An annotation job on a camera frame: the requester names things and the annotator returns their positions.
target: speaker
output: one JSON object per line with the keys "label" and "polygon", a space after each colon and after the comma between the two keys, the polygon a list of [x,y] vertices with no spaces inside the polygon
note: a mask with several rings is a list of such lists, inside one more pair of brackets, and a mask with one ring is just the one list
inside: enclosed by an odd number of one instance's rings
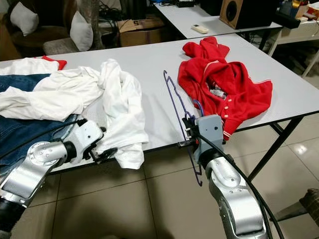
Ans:
{"label": "speaker", "polygon": [[209,15],[219,16],[223,0],[201,0],[200,7]]}
{"label": "speaker", "polygon": [[220,17],[234,29],[269,26],[278,0],[223,0]]}

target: brown speaker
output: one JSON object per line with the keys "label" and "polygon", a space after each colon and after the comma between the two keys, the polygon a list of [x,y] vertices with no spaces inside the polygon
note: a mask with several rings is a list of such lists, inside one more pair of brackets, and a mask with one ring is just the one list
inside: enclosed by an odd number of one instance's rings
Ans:
{"label": "brown speaker", "polygon": [[278,0],[223,0],[220,17],[234,29],[269,26]]}

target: red jacket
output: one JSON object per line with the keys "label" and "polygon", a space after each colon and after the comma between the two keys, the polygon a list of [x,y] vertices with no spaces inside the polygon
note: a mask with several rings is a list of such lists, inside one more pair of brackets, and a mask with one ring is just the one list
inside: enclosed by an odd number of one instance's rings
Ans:
{"label": "red jacket", "polygon": [[[178,83],[192,99],[201,103],[205,115],[221,116],[225,140],[243,121],[269,108],[271,81],[253,83],[243,63],[227,63],[229,48],[218,44],[215,37],[207,37],[199,45],[188,42],[183,50],[193,58],[181,63]],[[226,98],[210,92],[216,84],[226,93]]]}

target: blue jeans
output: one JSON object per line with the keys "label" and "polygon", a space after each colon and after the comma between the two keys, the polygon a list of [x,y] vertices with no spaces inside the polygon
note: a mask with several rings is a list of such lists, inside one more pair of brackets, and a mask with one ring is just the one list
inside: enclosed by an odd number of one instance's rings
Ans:
{"label": "blue jeans", "polygon": [[[0,92],[6,91],[9,86],[19,88],[26,92],[33,91],[35,85],[49,75],[50,74],[0,76]],[[59,122],[53,120],[8,119],[0,116],[0,156],[17,145],[29,140],[31,137],[48,129],[74,121],[76,117],[76,115],[71,115],[65,122]],[[15,168],[17,163],[21,162],[21,160],[25,158],[31,145],[40,141],[52,141],[57,138],[64,138],[69,130],[70,127],[68,126],[46,133],[0,159],[0,177]]]}

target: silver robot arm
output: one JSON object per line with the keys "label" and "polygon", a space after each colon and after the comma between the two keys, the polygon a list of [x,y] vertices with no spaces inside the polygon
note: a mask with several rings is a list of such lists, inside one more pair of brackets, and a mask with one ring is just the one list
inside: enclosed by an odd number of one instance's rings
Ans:
{"label": "silver robot arm", "polygon": [[25,160],[0,185],[0,239],[10,237],[15,223],[29,206],[45,177],[66,162],[78,163],[86,150],[103,137],[93,121],[74,125],[63,142],[38,142],[32,145]]}
{"label": "silver robot arm", "polygon": [[[220,116],[201,117],[195,124],[202,136],[223,150]],[[227,239],[267,239],[260,207],[246,181],[222,155],[202,139],[198,141],[195,160],[205,169],[209,191],[218,203]]]}

